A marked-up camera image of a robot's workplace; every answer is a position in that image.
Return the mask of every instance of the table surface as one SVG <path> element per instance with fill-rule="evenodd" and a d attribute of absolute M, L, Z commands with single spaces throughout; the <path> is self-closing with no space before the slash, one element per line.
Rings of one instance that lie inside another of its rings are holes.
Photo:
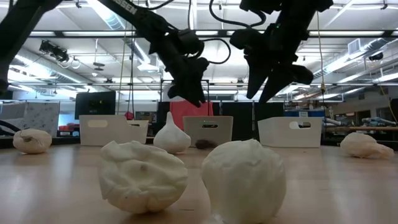
<path fill-rule="evenodd" d="M 271 224 L 398 223 L 398 156 L 356 159 L 337 147 L 273 150 L 284 158 L 287 195 Z M 160 213 L 131 215 L 101 198 L 98 147 L 59 146 L 40 155 L 2 150 L 0 223 L 205 223 L 210 204 L 200 167 L 208 153 L 178 155 L 189 174 L 180 200 Z"/>

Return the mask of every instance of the red object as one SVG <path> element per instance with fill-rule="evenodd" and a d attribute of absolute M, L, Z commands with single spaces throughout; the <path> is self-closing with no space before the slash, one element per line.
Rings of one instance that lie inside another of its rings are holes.
<path fill-rule="evenodd" d="M 128 121 L 134 120 L 134 114 L 130 111 L 126 112 L 124 116 L 127 118 Z"/>
<path fill-rule="evenodd" d="M 190 102 L 178 101 L 170 102 L 170 112 L 173 115 L 175 125 L 181 130 L 184 130 L 183 117 L 184 116 L 212 116 L 213 115 L 213 103 L 206 102 L 202 103 L 199 108 L 193 106 Z"/>

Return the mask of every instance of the white storage bin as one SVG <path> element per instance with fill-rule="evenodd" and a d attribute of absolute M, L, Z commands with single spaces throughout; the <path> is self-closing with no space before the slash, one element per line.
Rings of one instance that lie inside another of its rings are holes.
<path fill-rule="evenodd" d="M 270 147 L 320 147 L 322 118 L 276 117 L 258 121 L 260 143 Z"/>
<path fill-rule="evenodd" d="M 134 126 L 127 123 L 123 115 L 80 115 L 80 144 L 82 146 L 104 146 L 111 141 L 118 144 L 147 140 L 148 121 Z"/>

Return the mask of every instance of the computer monitor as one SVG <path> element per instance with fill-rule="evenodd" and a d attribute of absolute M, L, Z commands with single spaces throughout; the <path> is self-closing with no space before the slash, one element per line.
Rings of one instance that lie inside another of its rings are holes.
<path fill-rule="evenodd" d="M 75 119 L 80 115 L 115 114 L 116 92 L 78 93 L 76 95 Z"/>

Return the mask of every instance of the garlic bulb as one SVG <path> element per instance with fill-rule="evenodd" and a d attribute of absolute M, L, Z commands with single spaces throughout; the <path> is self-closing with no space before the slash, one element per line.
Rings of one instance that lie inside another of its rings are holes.
<path fill-rule="evenodd" d="M 52 137 L 49 133 L 37 129 L 26 129 L 15 133 L 12 144 L 21 152 L 40 154 L 50 148 L 51 142 Z"/>
<path fill-rule="evenodd" d="M 175 154 L 185 151 L 190 145 L 191 137 L 174 124 L 173 116 L 168 112 L 166 125 L 156 134 L 154 146 Z"/>
<path fill-rule="evenodd" d="M 202 164 L 213 223 L 268 222 L 286 193 L 283 160 L 256 140 L 216 147 Z"/>
<path fill-rule="evenodd" d="M 114 141 L 101 149 L 102 198 L 134 214 L 161 211 L 183 194 L 188 170 L 177 157 L 137 141 Z"/>
<path fill-rule="evenodd" d="M 340 149 L 350 156 L 366 158 L 378 157 L 389 159 L 394 157 L 394 150 L 382 144 L 367 134 L 351 133 L 347 135 L 340 143 Z"/>

